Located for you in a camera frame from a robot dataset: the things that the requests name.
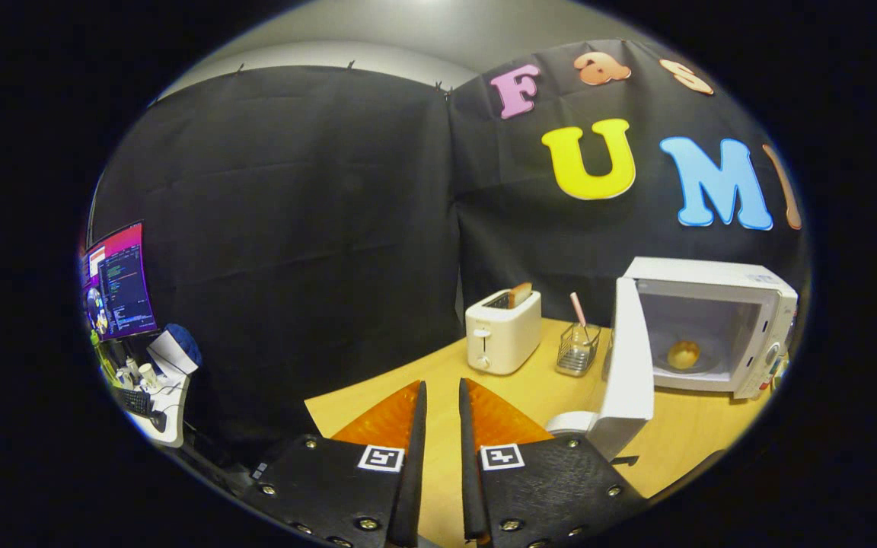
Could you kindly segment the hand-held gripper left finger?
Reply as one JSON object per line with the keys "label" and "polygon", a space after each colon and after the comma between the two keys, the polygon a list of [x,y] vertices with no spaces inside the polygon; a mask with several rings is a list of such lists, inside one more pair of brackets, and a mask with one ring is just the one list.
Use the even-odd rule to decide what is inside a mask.
{"label": "hand-held gripper left finger", "polygon": [[250,473],[244,503],[331,547],[415,547],[427,385],[414,381],[335,435],[280,444]]}

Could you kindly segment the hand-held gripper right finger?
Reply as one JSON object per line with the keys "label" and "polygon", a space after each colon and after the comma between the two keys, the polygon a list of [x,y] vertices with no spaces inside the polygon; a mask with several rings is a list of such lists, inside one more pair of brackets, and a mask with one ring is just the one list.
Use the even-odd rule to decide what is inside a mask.
{"label": "hand-held gripper right finger", "polygon": [[581,547],[648,502],[585,436],[554,436],[473,379],[458,388],[464,535],[480,547]]}

